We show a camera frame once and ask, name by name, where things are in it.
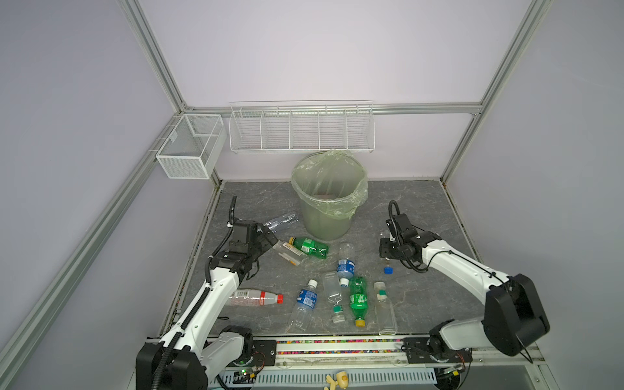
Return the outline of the clear bottle red cap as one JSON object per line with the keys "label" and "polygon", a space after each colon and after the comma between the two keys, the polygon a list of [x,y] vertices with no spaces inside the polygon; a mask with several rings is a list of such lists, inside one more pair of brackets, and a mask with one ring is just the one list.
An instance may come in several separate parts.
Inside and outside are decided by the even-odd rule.
{"label": "clear bottle red cap", "polygon": [[281,305],[283,294],[276,294],[258,289],[238,289],[227,300],[228,306],[271,306]]}

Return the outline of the clear bottle white green cap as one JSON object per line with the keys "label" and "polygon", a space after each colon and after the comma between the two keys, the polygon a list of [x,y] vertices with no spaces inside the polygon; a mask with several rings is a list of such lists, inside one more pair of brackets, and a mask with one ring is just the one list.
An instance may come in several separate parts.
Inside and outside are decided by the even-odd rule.
{"label": "clear bottle white green cap", "polygon": [[376,304],[375,313],[379,325],[380,336],[395,336],[397,334],[397,320],[393,303],[390,300],[386,284],[382,281],[374,283]]}

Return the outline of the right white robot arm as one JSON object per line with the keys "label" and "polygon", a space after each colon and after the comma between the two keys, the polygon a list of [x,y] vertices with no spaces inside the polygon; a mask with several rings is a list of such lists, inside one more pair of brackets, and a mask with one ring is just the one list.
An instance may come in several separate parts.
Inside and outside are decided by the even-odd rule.
{"label": "right white robot arm", "polygon": [[529,346],[551,327],[529,277],[511,276],[468,257],[435,232],[412,224],[395,200],[388,203],[386,224],[390,236],[380,240],[380,258],[397,260],[419,274],[437,270],[484,307],[479,317],[450,319],[432,328],[425,349],[431,359],[446,362],[463,349],[496,349],[531,361]]}

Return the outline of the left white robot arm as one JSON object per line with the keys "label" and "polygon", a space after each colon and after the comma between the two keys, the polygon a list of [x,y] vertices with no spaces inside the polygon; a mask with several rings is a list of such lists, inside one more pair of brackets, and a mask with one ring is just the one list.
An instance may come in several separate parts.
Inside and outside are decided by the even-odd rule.
{"label": "left white robot arm", "polygon": [[137,389],[206,389],[232,362],[253,354],[249,328],[227,326],[216,341],[211,332],[229,297],[258,273],[259,258],[277,242],[263,224],[228,211],[228,231],[205,265],[205,283],[180,319],[159,341],[147,342],[136,356]]}

